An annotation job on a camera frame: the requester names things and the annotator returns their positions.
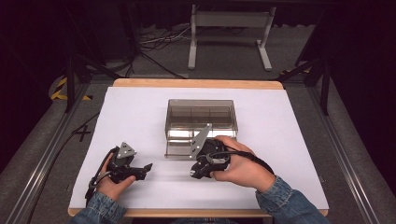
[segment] hand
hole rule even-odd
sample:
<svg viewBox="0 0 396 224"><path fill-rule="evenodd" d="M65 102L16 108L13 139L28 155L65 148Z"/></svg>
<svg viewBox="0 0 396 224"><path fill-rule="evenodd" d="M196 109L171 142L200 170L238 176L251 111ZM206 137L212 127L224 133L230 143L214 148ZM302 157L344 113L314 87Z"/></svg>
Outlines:
<svg viewBox="0 0 396 224"><path fill-rule="evenodd" d="M110 154L110 156L107 158L105 165L102 167L101 174L104 174L106 172L107 165L113 156L113 153ZM115 202L119 199L120 195L122 192L127 189L129 186L134 183L135 177L133 175L129 176L126 178L124 181L120 182L119 184L115 184L110 177L106 176L103 178L98 186L96 187L97 191L105 194L107 197L111 198Z"/></svg>
<svg viewBox="0 0 396 224"><path fill-rule="evenodd" d="M253 153L250 148L231 137L219 135L215 138L229 147L229 150L232 150L230 147L233 147ZM230 165L225 171L214 171L210 175L218 181L229 181L239 186L254 188L259 192L267 191L276 180L274 175L258 163L238 155L231 155Z"/></svg>

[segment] person's left hand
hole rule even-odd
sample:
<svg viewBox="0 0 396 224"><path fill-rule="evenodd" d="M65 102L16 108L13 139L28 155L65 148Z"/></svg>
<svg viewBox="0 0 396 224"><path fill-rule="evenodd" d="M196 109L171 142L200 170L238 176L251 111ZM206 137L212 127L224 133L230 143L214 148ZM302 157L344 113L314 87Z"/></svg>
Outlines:
<svg viewBox="0 0 396 224"><path fill-rule="evenodd" d="M107 158L105 165L102 167L102 170L100 172L101 175L106 172L107 165L112 156L113 153L111 153L110 156ZM110 177L106 176L99 182L98 186L96 187L96 190L105 194L107 197L111 198L116 202L119 199L122 192L125 189L127 189L129 186L131 186L135 180L136 178L133 175L131 175L122 182L120 182L119 184L116 184L110 179Z"/></svg>

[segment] denim sleeve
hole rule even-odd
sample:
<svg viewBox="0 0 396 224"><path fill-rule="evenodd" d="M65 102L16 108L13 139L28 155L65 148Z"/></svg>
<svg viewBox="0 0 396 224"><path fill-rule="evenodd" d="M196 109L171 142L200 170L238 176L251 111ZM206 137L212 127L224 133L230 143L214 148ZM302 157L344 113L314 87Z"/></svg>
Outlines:
<svg viewBox="0 0 396 224"><path fill-rule="evenodd" d="M117 223L126 209L105 194L95 192L87 207L82 209L67 223Z"/></svg>
<svg viewBox="0 0 396 224"><path fill-rule="evenodd" d="M262 211L273 216L276 223L330 223L300 191L279 176L264 193L256 191L256 198Z"/></svg>

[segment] transparent plastic box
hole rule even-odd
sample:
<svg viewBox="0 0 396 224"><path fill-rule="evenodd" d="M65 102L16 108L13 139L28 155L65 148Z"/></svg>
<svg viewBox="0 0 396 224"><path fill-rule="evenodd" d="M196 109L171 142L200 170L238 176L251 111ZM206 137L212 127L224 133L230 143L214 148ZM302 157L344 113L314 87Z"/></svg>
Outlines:
<svg viewBox="0 0 396 224"><path fill-rule="evenodd" d="M191 139L208 123L208 138L227 135L236 138L238 126L232 100L169 100L165 134L165 158L191 160Z"/></svg>

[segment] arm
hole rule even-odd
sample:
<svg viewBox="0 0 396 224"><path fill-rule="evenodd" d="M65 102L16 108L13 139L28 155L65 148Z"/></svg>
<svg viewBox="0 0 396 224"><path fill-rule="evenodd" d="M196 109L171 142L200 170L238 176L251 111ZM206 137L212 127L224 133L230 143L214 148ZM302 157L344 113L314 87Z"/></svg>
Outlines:
<svg viewBox="0 0 396 224"><path fill-rule="evenodd" d="M111 156L108 157L101 174L106 172ZM124 207L117 204L117 200L134 181L134 176L126 178L119 184L115 184L108 176L103 178L87 207L72 217L68 223L117 223L126 212Z"/></svg>
<svg viewBox="0 0 396 224"><path fill-rule="evenodd" d="M224 145L253 153L247 146L227 136L217 136ZM292 189L282 178L272 175L258 163L232 155L227 170L212 172L218 181L256 189L260 208L273 216L277 223L329 223L319 210L298 190Z"/></svg>

